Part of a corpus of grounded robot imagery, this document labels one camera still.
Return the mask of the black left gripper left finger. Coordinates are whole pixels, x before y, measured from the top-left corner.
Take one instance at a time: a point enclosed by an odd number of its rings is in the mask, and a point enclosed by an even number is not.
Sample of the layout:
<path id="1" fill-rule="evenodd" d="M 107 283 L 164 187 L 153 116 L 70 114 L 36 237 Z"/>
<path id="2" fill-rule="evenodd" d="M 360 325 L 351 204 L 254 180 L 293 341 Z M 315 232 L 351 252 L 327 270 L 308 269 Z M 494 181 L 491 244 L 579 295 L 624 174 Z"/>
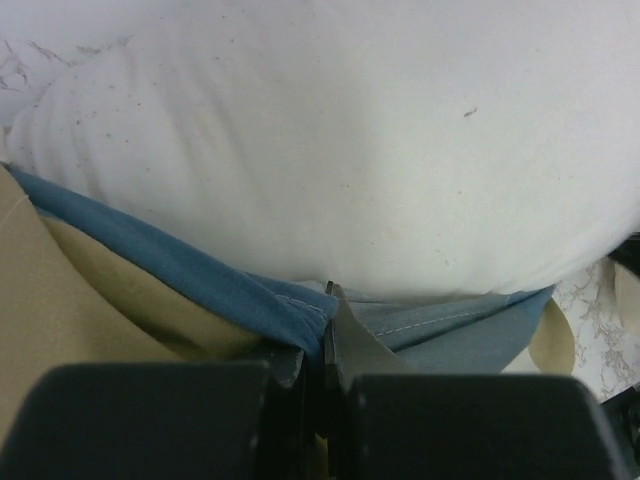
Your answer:
<path id="1" fill-rule="evenodd" d="M 1 450 L 5 479 L 301 479 L 305 356 L 50 370 Z"/>

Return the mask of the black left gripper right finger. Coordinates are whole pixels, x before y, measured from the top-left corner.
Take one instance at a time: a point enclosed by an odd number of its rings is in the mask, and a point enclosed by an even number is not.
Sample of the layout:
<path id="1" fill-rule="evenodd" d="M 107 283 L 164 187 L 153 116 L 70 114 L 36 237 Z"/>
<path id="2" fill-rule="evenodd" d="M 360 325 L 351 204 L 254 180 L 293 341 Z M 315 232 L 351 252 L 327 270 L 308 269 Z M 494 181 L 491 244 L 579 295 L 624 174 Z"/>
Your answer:
<path id="1" fill-rule="evenodd" d="M 356 319 L 342 288 L 324 340 L 333 479 L 628 479 L 609 419 L 567 376 L 426 375 Z"/>

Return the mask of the blue beige checkered pillowcase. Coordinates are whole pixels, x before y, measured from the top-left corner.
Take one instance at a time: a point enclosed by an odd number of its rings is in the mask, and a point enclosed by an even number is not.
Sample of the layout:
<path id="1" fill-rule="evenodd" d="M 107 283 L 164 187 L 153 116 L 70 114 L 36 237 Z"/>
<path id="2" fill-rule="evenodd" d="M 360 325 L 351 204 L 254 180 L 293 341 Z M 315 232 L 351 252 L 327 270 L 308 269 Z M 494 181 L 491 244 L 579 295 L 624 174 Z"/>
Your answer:
<path id="1" fill-rule="evenodd" d="M 574 339 L 549 290 L 393 303 L 350 290 L 361 324 L 428 372 L 499 373 L 529 356 L 568 374 Z M 243 273 L 124 213 L 1 171 L 1 394 L 63 364 L 238 356 L 262 340 L 321 355 L 338 302 L 318 282 Z"/>

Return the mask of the white pillow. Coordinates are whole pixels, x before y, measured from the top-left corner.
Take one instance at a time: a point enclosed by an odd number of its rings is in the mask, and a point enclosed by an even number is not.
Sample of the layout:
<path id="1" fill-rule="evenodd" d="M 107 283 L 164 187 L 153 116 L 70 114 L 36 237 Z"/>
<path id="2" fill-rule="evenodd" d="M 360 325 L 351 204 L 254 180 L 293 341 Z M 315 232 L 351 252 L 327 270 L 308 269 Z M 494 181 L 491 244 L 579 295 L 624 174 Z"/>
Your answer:
<path id="1" fill-rule="evenodd" d="M 252 273 L 538 290 L 639 224 L 639 5 L 192 1 L 61 75 L 6 147 Z"/>

